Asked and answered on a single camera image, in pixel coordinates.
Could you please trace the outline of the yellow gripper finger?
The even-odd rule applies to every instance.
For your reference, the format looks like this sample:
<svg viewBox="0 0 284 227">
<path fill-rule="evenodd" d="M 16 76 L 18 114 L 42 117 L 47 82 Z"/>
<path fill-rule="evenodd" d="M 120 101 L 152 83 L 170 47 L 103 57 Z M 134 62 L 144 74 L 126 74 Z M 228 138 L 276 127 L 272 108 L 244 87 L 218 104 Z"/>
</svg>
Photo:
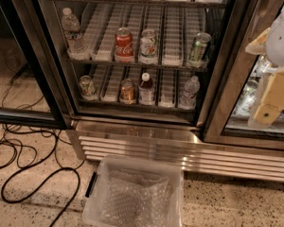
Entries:
<svg viewBox="0 0 284 227">
<path fill-rule="evenodd" d="M 254 119 L 262 125 L 272 125 L 284 110 L 284 69 L 278 69 L 268 77 L 260 96 Z"/>
<path fill-rule="evenodd" d="M 266 42 L 270 32 L 270 28 L 266 28 L 261 32 L 251 43 L 245 47 L 245 51 L 252 55 L 265 55 L 266 54 Z"/>
</svg>

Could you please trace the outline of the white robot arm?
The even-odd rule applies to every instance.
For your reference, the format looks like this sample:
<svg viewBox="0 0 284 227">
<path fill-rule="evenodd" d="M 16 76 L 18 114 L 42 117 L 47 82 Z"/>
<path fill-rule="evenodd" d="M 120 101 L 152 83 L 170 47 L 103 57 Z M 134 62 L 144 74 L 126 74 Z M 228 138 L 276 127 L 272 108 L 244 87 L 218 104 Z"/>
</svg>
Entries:
<svg viewBox="0 0 284 227">
<path fill-rule="evenodd" d="M 245 47 L 252 55 L 265 55 L 277 70 L 264 76 L 257 87 L 248 126 L 252 129 L 269 128 L 284 111 L 284 9 L 270 27 Z"/>
</svg>

